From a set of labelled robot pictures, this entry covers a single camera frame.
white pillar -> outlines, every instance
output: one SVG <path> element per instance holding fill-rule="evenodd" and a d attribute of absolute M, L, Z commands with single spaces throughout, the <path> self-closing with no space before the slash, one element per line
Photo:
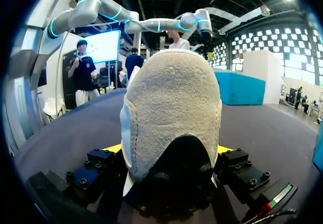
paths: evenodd
<path fill-rule="evenodd" d="M 135 47 L 138 49 L 138 55 L 140 55 L 140 48 L 141 48 L 141 33 L 136 33 L 133 35 L 133 45 L 132 47 Z"/>
<path fill-rule="evenodd" d="M 149 48 L 146 49 L 146 59 L 150 58 L 150 50 Z"/>

man in blue shirt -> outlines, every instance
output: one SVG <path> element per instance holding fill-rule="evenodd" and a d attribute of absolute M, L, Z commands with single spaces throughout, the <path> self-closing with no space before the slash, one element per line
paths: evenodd
<path fill-rule="evenodd" d="M 90 56 L 85 51 L 87 47 L 86 40 L 79 40 L 77 45 L 78 54 L 71 61 L 71 69 L 68 72 L 69 78 L 73 78 L 76 87 L 76 106 L 86 103 L 89 99 L 100 96 L 99 91 L 93 80 L 96 77 L 95 65 Z"/>
<path fill-rule="evenodd" d="M 143 58 L 139 56 L 137 53 L 138 53 L 138 49 L 134 47 L 133 49 L 131 49 L 131 55 L 129 55 L 126 59 L 126 69 L 127 69 L 128 80 L 130 79 L 131 73 L 135 66 L 138 66 L 140 68 L 142 67 Z"/>

person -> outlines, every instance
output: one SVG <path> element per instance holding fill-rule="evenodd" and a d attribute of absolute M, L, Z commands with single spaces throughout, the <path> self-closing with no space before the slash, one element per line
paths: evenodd
<path fill-rule="evenodd" d="M 299 105 L 299 103 L 301 101 L 302 89 L 303 89 L 303 87 L 301 86 L 297 90 L 295 109 L 298 109 L 298 105 Z"/>
<path fill-rule="evenodd" d="M 133 49 L 131 49 L 131 54 L 126 59 L 126 69 L 127 69 L 128 80 L 130 79 L 131 73 L 135 66 L 138 66 L 140 68 L 142 67 L 143 59 L 137 53 L 138 53 L 138 49 L 134 47 Z"/>
<path fill-rule="evenodd" d="M 174 48 L 187 49 L 187 50 L 190 49 L 189 41 L 181 38 L 178 31 L 174 31 L 174 30 L 167 31 L 167 35 L 169 38 L 173 39 L 173 41 L 174 41 L 170 45 L 169 49 L 174 49 Z"/>
<path fill-rule="evenodd" d="M 121 70 L 119 72 L 119 80 L 120 80 L 120 83 L 121 83 L 121 87 L 126 88 L 126 73 L 125 73 L 125 70 L 123 68 L 121 68 Z"/>
<path fill-rule="evenodd" d="M 302 99 L 302 106 L 304 107 L 304 113 L 307 114 L 309 105 L 307 104 L 307 96 Z"/>
<path fill-rule="evenodd" d="M 68 77 L 75 82 L 76 106 L 86 103 L 89 99 L 100 96 L 92 79 L 95 79 L 95 65 L 90 56 L 86 54 L 87 41 L 79 40 L 77 42 L 77 56 L 71 61 L 71 68 Z"/>

robotic arm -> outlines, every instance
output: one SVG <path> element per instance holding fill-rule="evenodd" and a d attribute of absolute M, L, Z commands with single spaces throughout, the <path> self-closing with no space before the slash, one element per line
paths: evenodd
<path fill-rule="evenodd" d="M 125 9 L 113 0 L 79 0 L 74 9 L 66 10 L 50 21 L 47 28 L 48 35 L 50 38 L 57 38 L 65 31 L 94 22 L 98 14 L 114 21 L 124 21 L 125 32 L 128 34 L 145 31 L 159 33 L 163 30 L 185 32 L 194 24 L 206 40 L 210 40 L 212 34 L 210 16 L 204 9 L 199 9 L 195 13 L 184 13 L 179 20 L 154 18 L 139 21 L 137 12 Z"/>

navy polo shirt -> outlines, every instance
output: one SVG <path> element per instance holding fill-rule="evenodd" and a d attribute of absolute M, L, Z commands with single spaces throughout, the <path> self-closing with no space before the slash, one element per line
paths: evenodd
<path fill-rule="evenodd" d="M 126 69 L 127 69 L 127 77 L 130 79 L 130 75 L 135 66 L 142 67 L 143 58 L 135 53 L 129 55 L 126 59 Z"/>
<path fill-rule="evenodd" d="M 79 60 L 79 63 L 80 64 L 75 69 L 72 77 L 75 82 L 76 90 L 91 91 L 96 89 L 91 77 L 91 72 L 96 69 L 92 58 L 90 56 L 83 57 Z"/>

